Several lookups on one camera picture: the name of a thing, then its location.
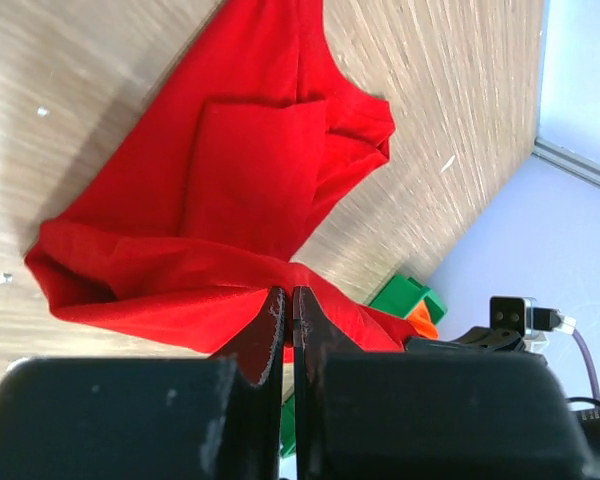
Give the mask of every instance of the green object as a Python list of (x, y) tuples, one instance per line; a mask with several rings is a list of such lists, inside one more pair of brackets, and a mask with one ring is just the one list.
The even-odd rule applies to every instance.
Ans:
[(292, 393), (282, 407), (280, 416), (280, 457), (296, 452), (296, 394)]
[(369, 306), (400, 318), (407, 318), (424, 300), (431, 321), (437, 324), (447, 313), (447, 306), (433, 290), (419, 283), (415, 278), (405, 278), (396, 274), (391, 277)]
[[(420, 284), (413, 277), (405, 278), (400, 274), (380, 290), (369, 306), (400, 318), (407, 318), (424, 300), (431, 321), (437, 324), (447, 313), (447, 307), (433, 290)], [(292, 394), (282, 406), (280, 419), (280, 456), (286, 458), (296, 452), (296, 400)]]

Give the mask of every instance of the red cloth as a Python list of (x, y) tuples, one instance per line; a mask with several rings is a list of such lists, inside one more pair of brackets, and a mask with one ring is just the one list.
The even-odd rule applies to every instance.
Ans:
[(238, 333), (269, 287), (296, 285), (363, 348), (400, 350), (433, 325), (357, 305), (289, 263), (387, 162), (393, 131), (388, 104), (334, 63), (321, 0), (228, 0), (26, 264), (56, 317), (200, 352)]

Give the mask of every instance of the red fabric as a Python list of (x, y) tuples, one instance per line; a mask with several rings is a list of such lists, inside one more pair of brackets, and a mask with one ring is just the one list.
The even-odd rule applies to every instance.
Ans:
[(228, 0), (26, 264), (55, 316), (200, 352), (238, 333), (269, 287), (296, 285), (363, 348), (399, 350), (433, 325), (289, 263), (387, 162), (393, 130), (388, 104), (337, 69), (321, 0)]

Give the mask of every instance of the cable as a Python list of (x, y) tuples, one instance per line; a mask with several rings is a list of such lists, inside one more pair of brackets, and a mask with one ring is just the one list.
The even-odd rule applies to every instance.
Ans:
[(596, 367), (593, 364), (593, 358), (591, 358), (589, 347), (587, 347), (587, 343), (584, 341), (584, 338), (582, 338), (582, 335), (580, 335), (580, 332), (576, 328), (573, 329), (573, 339), (576, 341), (580, 351), (582, 352), (584, 364), (587, 367), (587, 373), (589, 374), (589, 382), (591, 383), (591, 394), (593, 395), (593, 399), (600, 402), (600, 384), (598, 383), (598, 375), (596, 374)]
[(596, 400), (595, 398), (589, 397), (571, 397), (567, 398), (567, 403), (590, 403), (591, 405), (595, 405), (596, 407), (600, 407), (600, 400)]

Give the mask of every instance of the white wall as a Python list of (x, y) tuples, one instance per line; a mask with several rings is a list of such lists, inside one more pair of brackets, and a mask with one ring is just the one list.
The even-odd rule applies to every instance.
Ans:
[[(600, 380), (600, 190), (531, 158), (429, 280), (449, 307), (443, 339), (488, 325), (493, 295), (535, 297), (578, 320)], [(573, 339), (544, 352), (568, 396), (590, 396)]]
[(296, 456), (295, 454), (280, 460), (280, 469), (278, 471), (278, 478), (286, 478), (287, 480), (296, 480), (298, 474), (296, 471)]
[(538, 136), (600, 164), (600, 0), (551, 0)]

